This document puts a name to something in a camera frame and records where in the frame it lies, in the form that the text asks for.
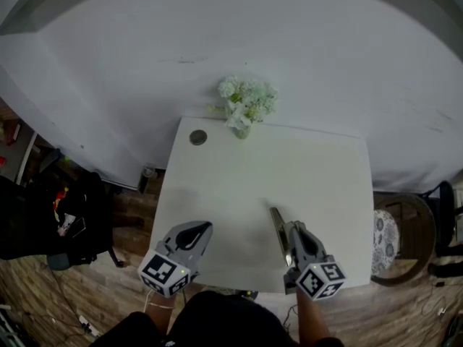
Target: white tabletop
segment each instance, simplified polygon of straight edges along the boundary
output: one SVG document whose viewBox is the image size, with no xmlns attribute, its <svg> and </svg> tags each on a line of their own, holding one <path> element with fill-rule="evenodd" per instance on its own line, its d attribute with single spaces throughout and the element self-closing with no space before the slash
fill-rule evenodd
<svg viewBox="0 0 463 347">
<path fill-rule="evenodd" d="M 205 144 L 190 143 L 204 130 Z M 182 118 L 150 247 L 180 223 L 208 220 L 213 235 L 196 282 L 284 292 L 287 271 L 269 207 L 300 220 L 341 263 L 345 287 L 369 282 L 373 190 L 365 141 L 325 132 L 254 125 L 238 140 L 223 121 Z"/>
</svg>

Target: power strip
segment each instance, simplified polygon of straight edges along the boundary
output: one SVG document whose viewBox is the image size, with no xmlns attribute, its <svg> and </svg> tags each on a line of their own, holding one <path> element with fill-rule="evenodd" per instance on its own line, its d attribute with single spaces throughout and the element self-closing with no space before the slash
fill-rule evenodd
<svg viewBox="0 0 463 347">
<path fill-rule="evenodd" d="M 100 338 L 101 334 L 96 330 L 96 328 L 90 324 L 90 322 L 85 319 L 82 315 L 79 316 L 80 324 L 84 327 L 88 334 L 93 335 L 95 338 Z"/>
</svg>

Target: person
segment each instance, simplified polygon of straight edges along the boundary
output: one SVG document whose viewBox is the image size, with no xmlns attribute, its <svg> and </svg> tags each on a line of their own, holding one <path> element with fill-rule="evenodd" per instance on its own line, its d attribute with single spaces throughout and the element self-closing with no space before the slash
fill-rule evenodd
<svg viewBox="0 0 463 347">
<path fill-rule="evenodd" d="M 134 312 L 92 346 L 298 346 L 278 318 L 254 301 L 204 291 L 193 296 L 167 335 L 175 296 L 155 294 L 145 313 Z M 318 306 L 297 289 L 300 344 L 343 347 L 332 338 Z"/>
</svg>

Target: black shirt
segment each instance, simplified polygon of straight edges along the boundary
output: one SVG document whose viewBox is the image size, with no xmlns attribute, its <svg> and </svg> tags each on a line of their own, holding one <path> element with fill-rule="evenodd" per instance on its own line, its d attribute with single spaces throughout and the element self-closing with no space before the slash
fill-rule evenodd
<svg viewBox="0 0 463 347">
<path fill-rule="evenodd" d="M 100 337 L 92 346 L 298 346 L 278 318 L 240 296 L 206 291 L 190 299 L 167 337 L 151 318 L 134 312 Z M 315 347 L 343 347 L 339 339 L 318 341 Z"/>
</svg>

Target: white wall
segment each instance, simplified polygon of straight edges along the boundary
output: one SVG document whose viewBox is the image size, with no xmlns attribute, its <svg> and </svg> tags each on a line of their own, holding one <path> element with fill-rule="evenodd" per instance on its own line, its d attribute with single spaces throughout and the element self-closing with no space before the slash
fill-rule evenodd
<svg viewBox="0 0 463 347">
<path fill-rule="evenodd" d="M 82 167 L 137 186 L 142 165 L 101 124 L 39 34 L 0 37 L 0 63 L 0 96 L 34 130 Z"/>
<path fill-rule="evenodd" d="M 279 88 L 267 123 L 366 137 L 377 188 L 425 189 L 462 169 L 463 64 L 383 1 L 84 0 L 49 22 L 64 1 L 31 19 L 141 163 L 165 167 L 180 116 L 210 116 L 218 81 L 238 74 Z M 463 42 L 431 0 L 409 3 Z"/>
</svg>

